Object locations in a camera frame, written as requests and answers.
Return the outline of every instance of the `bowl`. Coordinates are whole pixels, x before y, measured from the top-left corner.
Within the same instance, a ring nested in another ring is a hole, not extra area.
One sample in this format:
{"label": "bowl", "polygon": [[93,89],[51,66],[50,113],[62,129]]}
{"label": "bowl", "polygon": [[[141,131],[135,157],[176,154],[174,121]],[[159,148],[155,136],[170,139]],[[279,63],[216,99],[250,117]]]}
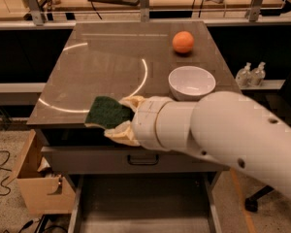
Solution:
{"label": "bowl", "polygon": [[214,76],[203,68],[181,66],[168,77],[169,87],[178,101],[198,101],[215,88]]}

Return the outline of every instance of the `sponge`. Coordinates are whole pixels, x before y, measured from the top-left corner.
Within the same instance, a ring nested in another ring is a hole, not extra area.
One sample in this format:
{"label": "sponge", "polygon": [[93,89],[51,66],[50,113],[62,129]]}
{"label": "sponge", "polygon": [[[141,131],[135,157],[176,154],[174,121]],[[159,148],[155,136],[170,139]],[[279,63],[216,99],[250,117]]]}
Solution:
{"label": "sponge", "polygon": [[108,96],[95,98],[85,120],[86,127],[116,128],[126,120],[132,120],[133,111]]}

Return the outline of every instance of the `plastic bottle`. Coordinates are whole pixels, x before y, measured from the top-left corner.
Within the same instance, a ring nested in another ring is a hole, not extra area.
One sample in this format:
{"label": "plastic bottle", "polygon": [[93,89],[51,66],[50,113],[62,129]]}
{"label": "plastic bottle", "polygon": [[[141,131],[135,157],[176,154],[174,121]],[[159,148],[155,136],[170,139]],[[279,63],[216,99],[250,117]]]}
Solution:
{"label": "plastic bottle", "polygon": [[247,62],[246,65],[237,73],[235,80],[239,87],[247,87],[249,85],[251,78],[250,66],[251,63]]}
{"label": "plastic bottle", "polygon": [[261,82],[265,78],[265,71],[264,71],[265,62],[261,62],[257,68],[254,68],[251,72],[251,86],[260,86]]}

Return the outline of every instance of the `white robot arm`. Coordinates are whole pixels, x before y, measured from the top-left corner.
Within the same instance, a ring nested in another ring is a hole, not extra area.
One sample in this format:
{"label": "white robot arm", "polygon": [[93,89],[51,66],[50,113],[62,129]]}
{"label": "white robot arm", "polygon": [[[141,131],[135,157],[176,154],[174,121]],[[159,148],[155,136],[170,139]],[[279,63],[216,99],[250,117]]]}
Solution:
{"label": "white robot arm", "polygon": [[233,167],[291,199],[291,127],[248,97],[229,91],[199,102],[152,97],[132,128],[145,149]]}

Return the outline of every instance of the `orange ball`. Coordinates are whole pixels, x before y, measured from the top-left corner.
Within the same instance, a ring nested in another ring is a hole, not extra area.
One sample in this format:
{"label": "orange ball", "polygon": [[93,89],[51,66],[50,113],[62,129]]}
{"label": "orange ball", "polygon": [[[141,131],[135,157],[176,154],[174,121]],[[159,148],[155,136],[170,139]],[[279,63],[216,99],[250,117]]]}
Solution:
{"label": "orange ball", "polygon": [[179,53],[188,53],[193,49],[194,37],[190,32],[180,31],[173,39],[173,48]]}

